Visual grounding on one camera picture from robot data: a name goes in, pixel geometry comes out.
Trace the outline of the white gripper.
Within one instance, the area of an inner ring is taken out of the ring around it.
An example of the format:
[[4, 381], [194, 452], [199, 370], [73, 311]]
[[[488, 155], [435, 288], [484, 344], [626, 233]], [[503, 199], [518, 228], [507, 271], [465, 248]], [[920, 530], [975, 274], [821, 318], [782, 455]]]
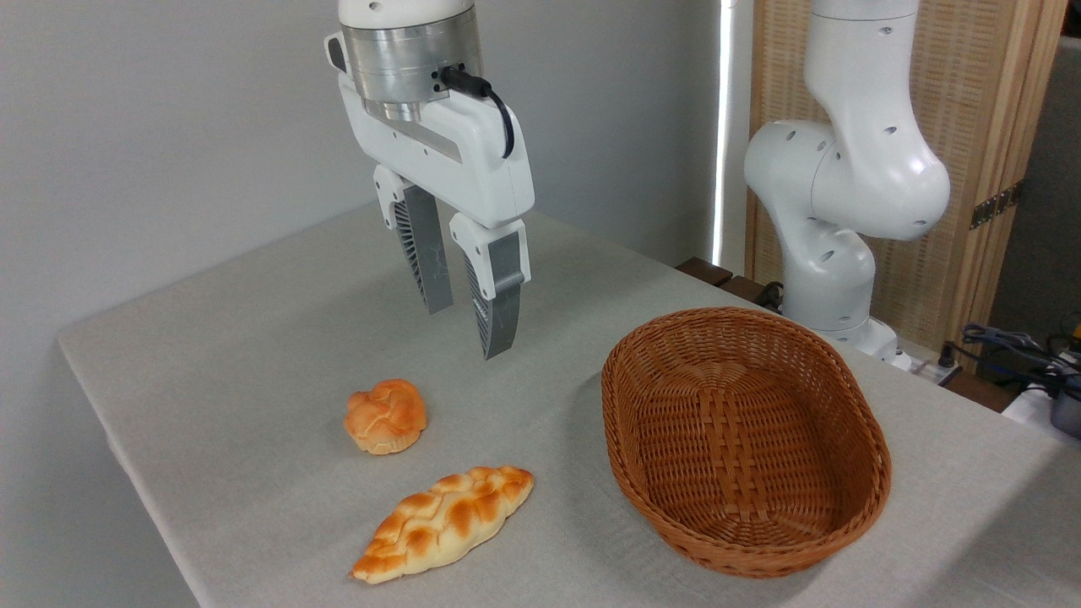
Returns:
[[456, 91], [408, 122], [368, 114], [346, 72], [337, 84], [356, 141], [381, 163], [373, 179], [383, 223], [397, 234], [425, 307], [435, 315], [454, 304], [437, 198], [462, 212], [449, 230], [464, 253], [484, 358], [509, 351], [530, 281], [526, 230], [516, 220], [535, 203], [524, 138], [503, 158], [501, 111]]

